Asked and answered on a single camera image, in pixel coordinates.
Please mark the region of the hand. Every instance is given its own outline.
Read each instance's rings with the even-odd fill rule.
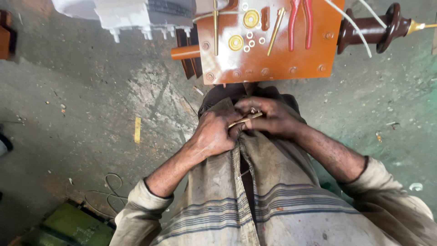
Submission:
[[[193,137],[187,142],[189,148],[200,153],[202,160],[232,150],[243,130],[243,123],[228,129],[229,125],[243,117],[232,111],[206,111],[200,117]]]
[[[244,115],[250,113],[252,107],[266,113],[267,117],[246,121],[243,130],[268,131],[273,135],[293,139],[301,127],[306,126],[291,116],[281,102],[273,99],[250,97],[235,104],[235,108]]]

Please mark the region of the striped shirt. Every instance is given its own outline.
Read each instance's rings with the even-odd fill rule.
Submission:
[[[240,174],[253,177],[255,219]],[[351,184],[340,185],[353,206],[320,188],[307,153],[296,144],[243,133],[237,146],[188,173],[173,218],[161,228],[173,198],[153,195],[141,180],[117,215],[110,246],[133,245],[436,245],[430,209],[409,196],[372,158]]]

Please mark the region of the brass washer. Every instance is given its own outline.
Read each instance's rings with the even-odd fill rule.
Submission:
[[[241,35],[234,35],[229,39],[228,45],[231,50],[238,51],[243,47],[243,43],[243,37]]]
[[[258,11],[251,9],[246,11],[243,17],[243,24],[245,27],[251,29],[258,25],[260,22],[260,14]]]

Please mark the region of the orange pipe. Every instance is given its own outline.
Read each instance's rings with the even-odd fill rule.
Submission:
[[[173,48],[170,51],[173,60],[183,60],[200,57],[199,45],[190,45],[185,47]]]

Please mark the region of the red-handled pliers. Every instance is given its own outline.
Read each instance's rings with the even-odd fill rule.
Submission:
[[[312,25],[313,25],[313,16],[312,16],[312,0],[291,0],[291,15],[290,19],[288,20],[288,50],[291,52],[295,48],[295,41],[294,41],[294,31],[295,31],[295,22],[296,22],[296,16],[298,14],[299,5],[303,1],[303,4],[305,6],[305,12],[306,12],[306,22],[307,22],[307,29],[306,29],[306,49],[311,48],[311,41],[312,41]]]

